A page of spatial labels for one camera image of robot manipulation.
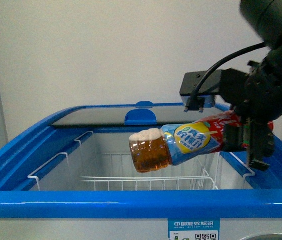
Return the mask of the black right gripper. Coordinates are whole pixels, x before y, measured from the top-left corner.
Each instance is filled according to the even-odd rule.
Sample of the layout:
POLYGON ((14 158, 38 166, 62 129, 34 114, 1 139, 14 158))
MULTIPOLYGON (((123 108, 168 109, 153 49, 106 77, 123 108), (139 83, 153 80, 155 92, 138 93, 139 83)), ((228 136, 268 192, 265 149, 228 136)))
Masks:
MULTIPOLYGON (((246 136, 248 146, 247 166, 266 171, 269 158, 274 152, 274 135, 267 123, 282 115, 282 80, 265 62, 249 61, 250 72, 232 68, 223 70, 218 94, 233 106, 237 115, 248 118, 246 136)), ((224 125, 222 133, 223 152, 244 152, 243 127, 224 125)))

